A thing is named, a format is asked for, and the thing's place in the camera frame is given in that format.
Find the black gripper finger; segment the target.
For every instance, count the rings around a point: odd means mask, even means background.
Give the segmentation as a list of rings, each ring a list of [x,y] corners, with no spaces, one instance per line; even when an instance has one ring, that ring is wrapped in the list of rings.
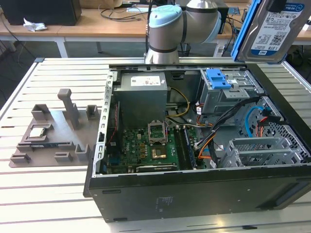
[[[269,12],[281,12],[286,5],[286,0],[268,0],[266,10]]]

